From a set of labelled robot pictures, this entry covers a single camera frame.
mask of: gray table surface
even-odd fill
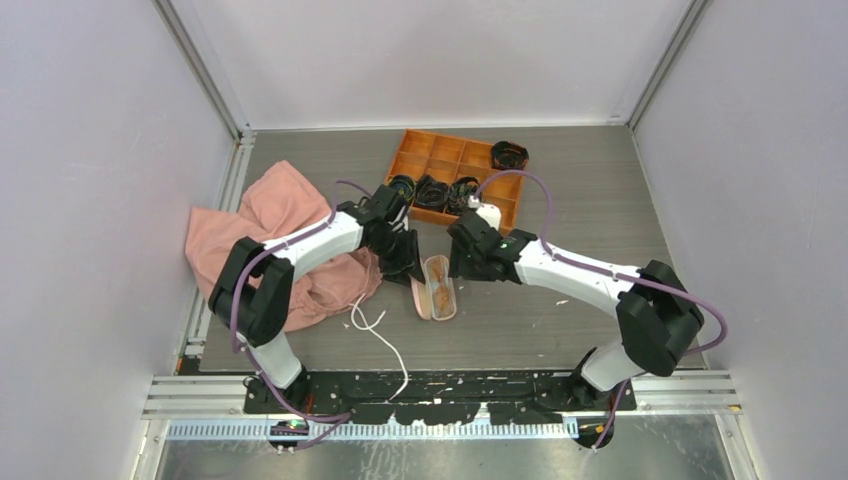
[[[624,127],[450,129],[445,133],[495,142],[518,142],[530,152],[527,171],[551,189],[550,240],[583,255],[623,265],[651,259],[670,262],[629,130]],[[402,130],[261,132],[250,157],[245,186],[275,162],[288,160],[330,197],[334,180],[373,189],[383,181]],[[344,192],[340,198],[357,198]],[[545,216],[541,190],[526,181],[517,228],[538,232]],[[450,253],[445,227],[412,222],[422,259]],[[510,283],[456,281],[459,312],[447,322],[421,320],[408,289],[384,282],[363,303],[374,320],[387,314],[379,333],[403,355],[410,370],[478,368],[573,368],[586,352],[618,331],[615,319],[559,293]],[[213,321],[200,368],[250,369],[230,352],[228,332]],[[289,334],[295,354],[313,370],[399,369],[394,354],[368,332],[350,326],[346,314]],[[698,356],[682,365],[703,366]]]

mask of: white enclosure wall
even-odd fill
[[[846,26],[843,0],[713,2],[636,132],[766,478],[848,478]]]
[[[623,124],[688,0],[179,0],[254,129]]]
[[[232,142],[152,2],[4,2],[0,63],[2,477],[126,478]]]

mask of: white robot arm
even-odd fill
[[[621,334],[590,350],[569,378],[567,388],[573,398],[591,405],[617,384],[641,372],[671,375],[704,324],[695,304],[569,265],[554,255],[685,291],[671,267],[658,261],[651,261],[644,268],[614,265],[553,246],[549,253],[532,233],[513,230],[506,237],[501,236],[497,230],[497,207],[473,202],[469,205],[476,209],[448,227],[453,238],[452,277],[546,287],[618,319]]]
[[[380,186],[360,204],[345,202],[334,215],[290,235],[264,244],[245,237],[233,246],[209,307],[229,326],[242,270],[264,250],[276,250],[250,272],[252,277],[262,276],[262,282],[258,288],[243,286],[237,321],[238,339],[247,343],[275,387],[285,390],[304,373],[283,332],[292,285],[301,276],[337,255],[368,247],[379,256],[384,279],[405,285],[410,277],[424,281],[417,232],[403,222],[407,208],[397,192]],[[326,228],[316,228],[324,223]]]
[[[615,385],[642,371],[671,374],[703,325],[703,317],[693,304],[556,261],[531,233],[513,230],[501,236],[496,228],[500,217],[496,207],[477,207],[448,227],[453,238],[451,276],[543,286],[618,318],[621,336],[590,350],[567,380],[572,397],[583,405],[592,405]],[[410,277],[424,281],[417,233],[401,222],[407,208],[397,192],[381,186],[360,204],[340,205],[332,218],[319,222],[327,223],[327,227],[308,238],[304,238],[304,232],[314,230],[317,224],[264,245],[250,238],[235,244],[209,299],[211,310],[227,325],[242,270],[264,250],[285,245],[250,272],[263,279],[258,288],[243,287],[237,321],[239,340],[247,343],[275,387],[286,390],[305,376],[283,332],[291,288],[300,276],[339,254],[367,247],[380,258],[385,279],[406,285]],[[671,268],[660,262],[637,268],[610,265],[560,249],[555,252],[683,288]]]

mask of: orange tray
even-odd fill
[[[490,175],[498,172],[491,168],[491,149],[491,143],[423,130],[407,130],[389,167],[386,183],[395,175],[408,175],[417,182],[429,174],[448,185],[469,176],[475,177],[482,184]],[[523,187],[523,176],[506,175],[492,182],[483,192],[483,201],[501,210],[500,232],[503,235],[515,228],[515,216]],[[455,215],[415,206],[409,209],[409,216],[438,225],[450,225],[457,219]]]

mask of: aluminum frame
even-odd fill
[[[657,90],[659,90],[662,85],[663,80],[665,80],[666,74],[668,74],[669,70],[671,70],[672,65],[675,60],[677,60],[678,55],[683,50],[683,47],[686,46],[687,40],[689,40],[690,35],[695,30],[695,27],[698,26],[698,20],[701,18],[701,15],[704,13],[704,10],[711,1],[712,0],[691,0],[689,2],[689,7],[686,9],[686,13],[683,14],[683,18],[680,20],[680,24],[677,26],[677,30],[675,30],[674,35],[672,35],[671,42],[668,44],[668,47],[666,47],[659,63],[657,63],[654,73],[651,74],[651,78],[645,86],[645,90],[642,91],[642,95],[636,102],[636,108],[633,109],[633,113],[630,115],[630,119],[626,123],[627,127],[630,128],[631,131],[635,131],[636,128],[638,128],[639,122],[648,110],[648,107],[650,106],[651,101],[653,101]]]
[[[557,372],[555,376],[567,376],[568,372]],[[245,375],[202,375],[202,376],[161,376],[154,377],[142,420],[146,431],[142,447],[136,460],[136,469],[132,478],[147,480],[155,478],[162,449],[167,440],[167,432],[172,425],[182,427],[180,440],[227,440],[227,435],[246,425],[269,425],[281,420],[296,420],[293,414],[255,415],[245,414],[242,410],[247,388]],[[619,416],[662,416],[662,415],[713,415],[716,425],[722,432],[722,443],[737,479],[758,478],[754,462],[745,442],[738,419],[744,411],[736,396],[736,389],[730,374],[724,370],[679,370],[670,377],[644,375],[632,380],[632,388],[637,408],[632,411],[618,412]],[[562,412],[564,419],[575,421],[582,417],[603,417],[605,411]],[[480,423],[489,418],[485,408],[481,408],[475,417]],[[208,426],[214,421],[221,433],[210,437]],[[186,433],[186,427],[197,426],[197,435]],[[368,435],[357,438],[352,433],[337,440],[352,439],[373,440],[379,438],[379,431],[369,430]],[[531,431],[494,431],[487,430],[485,435],[495,434],[505,438],[543,438]],[[383,435],[392,439],[391,431]],[[434,438],[432,432],[423,432],[420,439]]]

